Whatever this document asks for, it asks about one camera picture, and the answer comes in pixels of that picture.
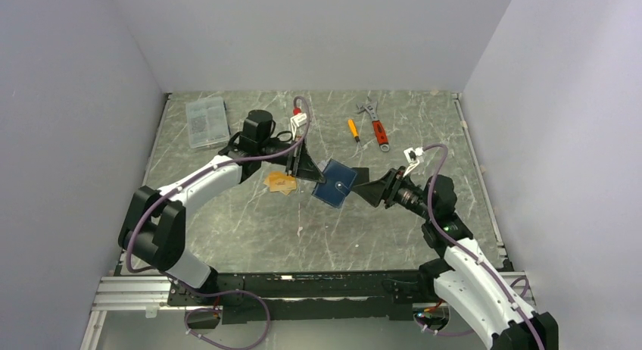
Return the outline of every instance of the yellow screwdriver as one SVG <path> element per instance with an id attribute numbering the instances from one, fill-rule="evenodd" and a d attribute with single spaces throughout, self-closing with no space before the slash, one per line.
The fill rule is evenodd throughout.
<path id="1" fill-rule="evenodd" d="M 354 141 L 357 142 L 359 147 L 363 149 L 363 146 L 361 145 L 361 139 L 359 139 L 359 133 L 357 133 L 357 126 L 354 125 L 354 121 L 352 119 L 347 120 L 347 125 L 350 127 L 350 131 L 352 132 L 352 136 L 354 137 Z"/>

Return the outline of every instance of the plastic storage box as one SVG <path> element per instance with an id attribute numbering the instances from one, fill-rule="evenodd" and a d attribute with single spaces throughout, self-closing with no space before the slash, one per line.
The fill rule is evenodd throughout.
<path id="1" fill-rule="evenodd" d="M 202 98 L 185 105 L 190 147 L 222 145 L 229 141 L 225 110 L 225 102 L 219 96 Z"/>

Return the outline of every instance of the red tool handle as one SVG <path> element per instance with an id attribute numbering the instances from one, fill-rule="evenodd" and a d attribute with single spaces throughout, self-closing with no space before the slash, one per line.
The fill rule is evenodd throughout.
<path id="1" fill-rule="evenodd" d="M 385 135 L 385 130 L 383 129 L 383 124 L 380 120 L 375 120 L 372 122 L 372 127 L 375 128 L 375 136 L 377 137 L 377 143 L 379 145 L 388 144 L 388 136 Z"/>

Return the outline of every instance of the stack of sticky notes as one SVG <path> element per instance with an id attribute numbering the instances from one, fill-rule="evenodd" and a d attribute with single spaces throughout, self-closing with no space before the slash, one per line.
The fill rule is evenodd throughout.
<path id="1" fill-rule="evenodd" d="M 297 189 L 297 179 L 283 172 L 270 172 L 263 183 L 270 188 L 270 192 L 281 192 L 286 196 Z"/>

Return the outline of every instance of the gray marble tabletop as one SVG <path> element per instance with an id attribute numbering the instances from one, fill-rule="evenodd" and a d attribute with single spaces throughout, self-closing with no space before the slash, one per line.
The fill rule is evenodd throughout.
<path id="1" fill-rule="evenodd" d="M 315 161 L 340 161 L 349 167 L 369 167 L 371 180 L 391 167 L 406 165 L 403 150 L 432 142 L 450 149 L 442 173 L 452 177 L 459 197 L 457 210 L 494 265 L 500 265 L 497 240 L 485 207 L 480 183 L 460 118 L 449 92 L 423 91 L 237 91 L 173 93 L 166 106 L 145 184 L 154 188 L 175 182 L 207 163 L 219 150 L 189 148 L 185 103 L 222 96 L 232 133 L 253 109 L 271 112 L 278 126 L 288 129 L 292 99 L 303 95 L 313 121 L 307 138 Z M 366 97 L 379 101 L 379 118 L 387 130 L 390 151 L 382 152 L 366 114 L 356 104 Z M 347 126 L 353 118 L 361 135 L 359 150 Z M 413 173 L 423 185 L 435 169 L 437 152 L 426 155 Z M 222 272 L 414 269 L 436 258 L 421 234 L 421 220 L 394 206 L 373 208 L 350 194 L 332 208 L 314 198 L 314 183 L 299 181 L 290 195 L 270 192 L 263 184 L 271 171 L 263 164 L 250 179 L 225 191 L 192 215 L 187 247 Z"/>

